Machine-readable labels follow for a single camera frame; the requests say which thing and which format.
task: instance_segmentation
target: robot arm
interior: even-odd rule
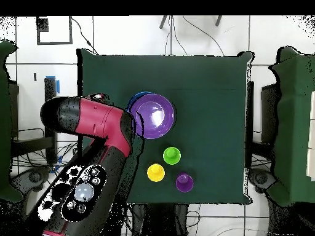
[[[91,98],[57,97],[41,109],[43,124],[57,132],[94,138],[75,155],[28,218],[46,234],[100,236],[133,138],[132,116]]]

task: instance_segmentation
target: small cup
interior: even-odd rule
[[[147,174],[151,181],[160,182],[165,175],[165,171],[161,165],[154,163],[149,166]]]
[[[169,165],[175,165],[180,161],[180,151],[175,147],[168,147],[163,153],[163,159]]]
[[[180,192],[187,193],[194,186],[194,181],[187,173],[180,173],[176,179],[176,187]]]

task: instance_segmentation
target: purple cup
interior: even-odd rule
[[[180,173],[176,179],[176,187],[180,192],[189,192],[194,186],[194,181],[190,175]]]
[[[158,94],[146,94],[132,105],[131,114],[136,121],[136,133],[143,137],[155,139],[164,136],[172,127],[174,122],[174,110],[168,99]]]

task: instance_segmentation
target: table leg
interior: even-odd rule
[[[161,24],[160,24],[160,29],[163,28],[164,23],[165,23],[165,21],[166,21],[166,17],[167,17],[167,15],[163,15],[162,22],[161,22]]]
[[[215,26],[219,26],[221,18],[222,18],[222,15],[219,15],[218,19],[217,19],[217,22],[215,23]]]

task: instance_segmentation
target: white light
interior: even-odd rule
[[[152,113],[151,120],[156,127],[160,126],[164,119],[164,111],[155,111]]]

